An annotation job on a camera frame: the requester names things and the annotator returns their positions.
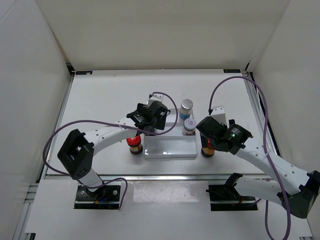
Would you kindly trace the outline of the red-lid sauce jar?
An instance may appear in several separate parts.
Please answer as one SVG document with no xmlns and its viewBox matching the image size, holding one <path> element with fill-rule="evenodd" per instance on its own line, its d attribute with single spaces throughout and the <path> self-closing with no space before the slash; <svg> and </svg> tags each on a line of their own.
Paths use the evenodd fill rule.
<svg viewBox="0 0 320 240">
<path fill-rule="evenodd" d="M 210 142 L 205 139 L 201 141 L 201 154 L 206 158 L 211 158 L 215 154 L 215 148 L 211 146 Z"/>
<path fill-rule="evenodd" d="M 139 155 L 143 151 L 143 146 L 141 142 L 141 137 L 138 135 L 136 137 L 127 138 L 126 142 L 129 146 L 129 151 L 133 155 Z"/>
</svg>

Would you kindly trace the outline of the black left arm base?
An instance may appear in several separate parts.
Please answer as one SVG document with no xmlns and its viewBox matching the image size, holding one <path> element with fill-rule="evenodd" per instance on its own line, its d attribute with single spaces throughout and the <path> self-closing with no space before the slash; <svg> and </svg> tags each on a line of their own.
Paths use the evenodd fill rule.
<svg viewBox="0 0 320 240">
<path fill-rule="evenodd" d="M 94 192 L 79 185 L 73 208 L 77 210 L 119 210 L 120 196 L 120 183 L 108 184 Z"/>
</svg>

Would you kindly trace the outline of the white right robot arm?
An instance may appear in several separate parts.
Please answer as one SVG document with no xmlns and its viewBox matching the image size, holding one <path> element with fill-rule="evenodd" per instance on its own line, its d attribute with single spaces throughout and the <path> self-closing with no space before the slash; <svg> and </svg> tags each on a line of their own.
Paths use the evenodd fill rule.
<svg viewBox="0 0 320 240">
<path fill-rule="evenodd" d="M 216 151 L 246 160 L 274 180 L 266 182 L 233 173 L 223 186 L 227 198 L 256 197 L 289 207 L 290 214 L 297 218 L 307 218 L 320 193 L 319 171 L 307 172 L 273 152 L 266 152 L 263 144 L 238 124 L 227 127 L 207 116 L 196 129 Z"/>
</svg>

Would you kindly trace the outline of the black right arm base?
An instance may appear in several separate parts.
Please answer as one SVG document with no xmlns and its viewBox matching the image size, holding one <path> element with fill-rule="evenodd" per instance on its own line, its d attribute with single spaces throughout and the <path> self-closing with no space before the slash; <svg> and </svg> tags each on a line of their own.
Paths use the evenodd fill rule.
<svg viewBox="0 0 320 240">
<path fill-rule="evenodd" d="M 210 210 L 212 212 L 257 211 L 257 199 L 253 196 L 240 195 L 235 186 L 243 177 L 233 173 L 224 184 L 209 184 L 205 191 L 209 194 Z"/>
</svg>

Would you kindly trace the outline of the short silver-lid jar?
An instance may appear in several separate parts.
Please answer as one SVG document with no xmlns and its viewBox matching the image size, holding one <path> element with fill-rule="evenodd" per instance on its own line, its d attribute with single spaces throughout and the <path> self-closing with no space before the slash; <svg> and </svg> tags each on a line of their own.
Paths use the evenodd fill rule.
<svg viewBox="0 0 320 240">
<path fill-rule="evenodd" d="M 193 118 L 187 118 L 183 123 L 182 134 L 184 136 L 193 136 L 196 130 L 196 121 Z"/>
</svg>

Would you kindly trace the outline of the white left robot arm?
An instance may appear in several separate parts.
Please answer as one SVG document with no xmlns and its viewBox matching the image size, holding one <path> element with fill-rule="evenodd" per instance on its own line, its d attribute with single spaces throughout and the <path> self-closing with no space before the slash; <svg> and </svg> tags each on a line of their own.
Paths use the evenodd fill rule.
<svg viewBox="0 0 320 240">
<path fill-rule="evenodd" d="M 135 111 L 116 123 L 105 124 L 100 129 L 87 132 L 72 130 L 57 157 L 71 178 L 86 186 L 87 194 L 93 200 L 100 200 L 105 194 L 105 188 L 102 179 L 92 168 L 93 157 L 122 140 L 163 130 L 168 113 L 170 110 L 159 101 L 151 105 L 139 103 Z"/>
</svg>

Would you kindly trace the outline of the tall blue-label shaker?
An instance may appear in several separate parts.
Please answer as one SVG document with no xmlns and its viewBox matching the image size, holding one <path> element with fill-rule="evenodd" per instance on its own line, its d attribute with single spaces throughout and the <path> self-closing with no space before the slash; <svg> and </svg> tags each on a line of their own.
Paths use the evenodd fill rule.
<svg viewBox="0 0 320 240">
<path fill-rule="evenodd" d="M 180 104 L 179 109 L 179 121 L 185 121 L 186 119 L 190 118 L 192 112 L 193 112 L 193 101 L 190 99 L 184 99 Z"/>
</svg>

